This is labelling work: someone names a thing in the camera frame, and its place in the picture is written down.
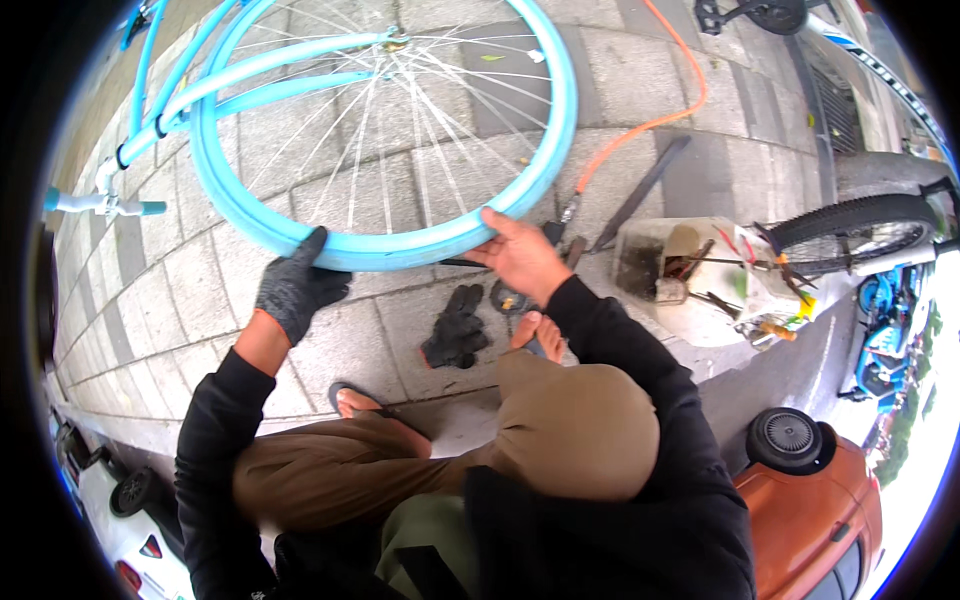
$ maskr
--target black glove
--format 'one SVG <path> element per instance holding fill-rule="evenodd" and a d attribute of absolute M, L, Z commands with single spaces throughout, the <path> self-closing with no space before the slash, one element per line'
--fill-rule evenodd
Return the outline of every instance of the black glove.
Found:
<path fill-rule="evenodd" d="M 318 269 L 313 266 L 326 244 L 326 229 L 316 228 L 290 258 L 281 256 L 263 270 L 256 308 L 266 312 L 283 328 L 296 346 L 318 310 L 343 300 L 349 293 L 350 273 Z"/>
<path fill-rule="evenodd" d="M 431 369 L 469 369 L 476 362 L 473 353 L 490 345 L 483 332 L 483 321 L 473 314 L 482 299 L 483 286 L 479 284 L 461 285 L 453 291 L 446 309 L 433 325 L 433 335 L 420 346 Z"/>

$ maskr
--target black sleeve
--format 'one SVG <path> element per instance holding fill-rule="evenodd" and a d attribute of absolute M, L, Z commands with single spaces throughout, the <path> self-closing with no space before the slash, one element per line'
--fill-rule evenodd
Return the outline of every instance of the black sleeve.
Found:
<path fill-rule="evenodd" d="M 276 578 L 260 552 L 256 527 L 233 503 L 233 466 L 263 420 L 272 377 L 233 349 L 194 392 L 177 444 L 177 503 L 183 554 L 194 594 L 260 597 Z"/>
<path fill-rule="evenodd" d="M 569 339 L 580 362 L 618 367 L 653 399 L 660 421 L 660 453 L 641 493 L 644 499 L 718 492 L 746 509 L 704 418 L 689 369 L 619 302 L 600 300 L 576 276 L 557 289 L 546 313 Z"/>

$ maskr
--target drain grate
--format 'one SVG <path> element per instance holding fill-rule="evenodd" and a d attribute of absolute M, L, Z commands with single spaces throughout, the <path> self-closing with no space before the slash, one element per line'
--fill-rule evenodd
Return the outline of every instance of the drain grate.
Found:
<path fill-rule="evenodd" d="M 837 84 L 816 67 L 810 70 L 813 71 L 813 81 L 820 92 L 820 102 L 824 107 L 830 148 L 838 155 L 866 150 L 852 90 L 848 86 Z"/>

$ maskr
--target orange hose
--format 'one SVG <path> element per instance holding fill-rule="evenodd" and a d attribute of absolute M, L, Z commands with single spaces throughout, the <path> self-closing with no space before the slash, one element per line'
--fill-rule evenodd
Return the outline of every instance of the orange hose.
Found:
<path fill-rule="evenodd" d="M 697 103 L 690 108 L 686 108 L 684 110 L 681 110 L 680 112 L 674 112 L 673 114 L 668 114 L 666 116 L 659 117 L 652 121 L 647 121 L 642 125 L 638 125 L 637 127 L 634 127 L 633 129 L 629 130 L 623 135 L 620 135 L 619 137 L 615 138 L 612 142 L 607 144 L 607 146 L 600 151 L 600 154 L 595 156 L 593 158 L 593 161 L 591 161 L 590 164 L 587 165 L 587 170 L 584 172 L 583 176 L 580 177 L 580 180 L 577 181 L 576 191 L 578 194 L 583 193 L 584 189 L 587 187 L 587 184 L 590 182 L 590 178 L 593 177 L 593 173 L 597 170 L 597 168 L 601 164 L 603 164 L 604 160 L 606 160 L 611 154 L 613 154 L 614 150 L 620 147 L 621 144 L 623 144 L 624 142 L 630 141 L 631 139 L 633 139 L 634 137 L 636 137 L 638 134 L 642 132 L 645 132 L 649 129 L 653 129 L 657 125 L 663 125 L 665 123 L 670 123 L 678 119 L 683 119 L 687 115 L 693 114 L 694 112 L 699 110 L 707 102 L 707 79 L 704 77 L 704 72 L 700 69 L 700 65 L 697 64 L 697 60 L 693 58 L 693 54 L 690 52 L 690 49 L 686 47 L 686 44 L 684 44 L 684 41 L 677 34 L 676 30 L 674 30 L 673 26 L 670 25 L 670 22 L 666 20 L 666 17 L 660 14 L 660 11 L 658 11 L 657 7 L 653 5 L 653 2 L 651 2 L 650 0 L 643 0 L 643 3 L 647 5 L 647 8 L 650 9 L 650 12 L 652 12 L 654 16 L 663 25 L 663 27 L 666 28 L 667 33 L 669 33 L 670 36 L 673 37 L 673 40 L 676 41 L 678 44 L 680 44 L 680 49 L 684 52 L 684 56 L 686 56 L 686 59 L 690 61 L 691 65 L 693 65 L 693 71 L 697 74 L 697 80 L 699 80 L 700 82 L 700 99 L 697 100 Z"/>

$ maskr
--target foot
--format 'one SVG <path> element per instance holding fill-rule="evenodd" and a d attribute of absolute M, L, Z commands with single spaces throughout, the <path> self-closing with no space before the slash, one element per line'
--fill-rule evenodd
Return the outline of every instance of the foot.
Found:
<path fill-rule="evenodd" d="M 375 411 L 382 408 L 372 398 L 348 388 L 337 392 L 337 407 L 344 419 L 353 419 L 357 411 Z M 417 458 L 430 458 L 432 448 L 429 440 L 396 419 L 387 419 L 387 421 L 410 442 Z"/>
<path fill-rule="evenodd" d="M 553 320 L 535 310 L 523 315 L 520 324 L 516 326 L 514 339 L 510 341 L 510 348 L 523 348 L 535 335 L 546 352 L 547 360 L 559 365 L 566 351 L 564 336 Z"/>

